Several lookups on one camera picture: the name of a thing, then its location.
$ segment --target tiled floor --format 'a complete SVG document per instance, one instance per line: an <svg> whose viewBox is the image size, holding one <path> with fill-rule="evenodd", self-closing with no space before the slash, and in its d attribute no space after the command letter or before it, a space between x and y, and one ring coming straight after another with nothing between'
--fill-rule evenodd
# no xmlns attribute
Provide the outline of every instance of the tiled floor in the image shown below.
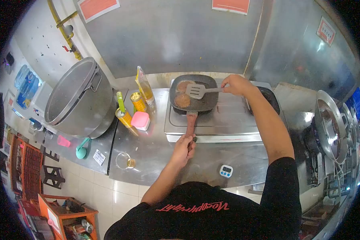
<svg viewBox="0 0 360 240"><path fill-rule="evenodd" d="M45 165L61 167L66 182L61 185L61 190L44 184L44 194L74 197L99 211L96 225L101 240L113 223L140 203L141 198L149 188L112 180L106 175L77 165L62 157L59 162L46 157ZM249 194L249 188L250 186L230 187L224 190L260 203L261 195ZM322 188L319 189L318 187L302 194L300 196L302 209L312 206L321 196Z"/></svg>

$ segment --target slotted spatula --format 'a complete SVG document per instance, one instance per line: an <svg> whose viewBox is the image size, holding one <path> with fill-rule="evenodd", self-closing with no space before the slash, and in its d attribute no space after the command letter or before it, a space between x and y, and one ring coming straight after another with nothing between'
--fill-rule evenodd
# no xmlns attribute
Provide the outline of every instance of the slotted spatula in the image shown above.
<svg viewBox="0 0 360 240"><path fill-rule="evenodd" d="M223 91L222 88L205 88L203 84L188 84L185 94L195 99L202 99L205 93L216 93Z"/></svg>

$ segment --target cooking oil pouch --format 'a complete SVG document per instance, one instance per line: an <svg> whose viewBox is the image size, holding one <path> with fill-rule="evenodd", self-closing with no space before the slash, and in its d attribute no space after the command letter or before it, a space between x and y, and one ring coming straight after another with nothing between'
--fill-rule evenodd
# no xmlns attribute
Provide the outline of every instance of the cooking oil pouch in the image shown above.
<svg viewBox="0 0 360 240"><path fill-rule="evenodd" d="M145 75L141 66L137 66L137 75L136 75L135 81L136 81L137 85L139 86L141 96L144 98L144 100L148 104L152 103L155 100L155 97L152 92L152 88L149 85L147 76Z"/></svg>

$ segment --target pan handle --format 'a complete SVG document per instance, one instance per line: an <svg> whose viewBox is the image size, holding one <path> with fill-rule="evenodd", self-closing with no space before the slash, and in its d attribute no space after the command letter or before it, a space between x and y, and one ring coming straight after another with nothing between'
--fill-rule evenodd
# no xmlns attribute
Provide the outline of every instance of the pan handle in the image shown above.
<svg viewBox="0 0 360 240"><path fill-rule="evenodd" d="M185 137L192 136L195 132L195 123L198 112L187 112L187 131L185 132ZM191 145L193 144L193 140L188 144L188 151L191 151Z"/></svg>

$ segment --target paper sign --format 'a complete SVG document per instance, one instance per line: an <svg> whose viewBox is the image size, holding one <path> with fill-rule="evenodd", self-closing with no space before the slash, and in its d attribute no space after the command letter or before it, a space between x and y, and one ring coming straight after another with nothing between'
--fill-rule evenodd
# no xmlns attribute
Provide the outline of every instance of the paper sign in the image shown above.
<svg viewBox="0 0 360 240"><path fill-rule="evenodd" d="M77 3L86 23L120 7L119 0L80 0Z"/></svg>
<svg viewBox="0 0 360 240"><path fill-rule="evenodd" d="M93 158L101 166L103 164L104 160L106 159L106 156L104 156L98 149L96 149L96 152L93 155Z"/></svg>
<svg viewBox="0 0 360 240"><path fill-rule="evenodd" d="M59 221L58 221L57 217L53 214L53 212L51 212L50 209L48 209L48 219L53 221L52 227L61 234L60 227L59 227Z"/></svg>
<svg viewBox="0 0 360 240"><path fill-rule="evenodd" d="M329 46L331 46L333 39L335 38L336 31L329 24L329 22L327 22L327 20L322 16L316 35L319 36Z"/></svg>
<svg viewBox="0 0 360 240"><path fill-rule="evenodd" d="M213 0L212 9L247 15L250 0Z"/></svg>

